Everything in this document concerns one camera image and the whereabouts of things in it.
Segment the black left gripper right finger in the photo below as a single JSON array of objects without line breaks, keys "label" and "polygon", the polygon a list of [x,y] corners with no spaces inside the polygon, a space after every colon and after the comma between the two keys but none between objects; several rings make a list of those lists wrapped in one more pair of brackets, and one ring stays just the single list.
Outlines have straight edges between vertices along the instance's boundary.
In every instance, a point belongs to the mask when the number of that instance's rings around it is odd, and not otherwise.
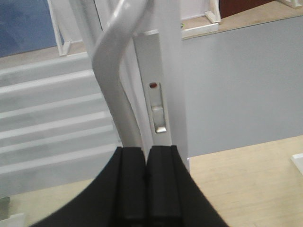
[{"label": "black left gripper right finger", "polygon": [[146,171],[148,226],[227,226],[194,182],[176,146],[153,146]]}]

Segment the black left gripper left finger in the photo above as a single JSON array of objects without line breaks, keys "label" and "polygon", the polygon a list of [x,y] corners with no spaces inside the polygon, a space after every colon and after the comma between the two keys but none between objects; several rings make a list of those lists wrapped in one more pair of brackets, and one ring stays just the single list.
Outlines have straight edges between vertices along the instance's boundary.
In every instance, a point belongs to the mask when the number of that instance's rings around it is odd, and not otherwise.
[{"label": "black left gripper left finger", "polygon": [[145,158],[141,148],[117,147],[79,195],[35,227],[144,227]]}]

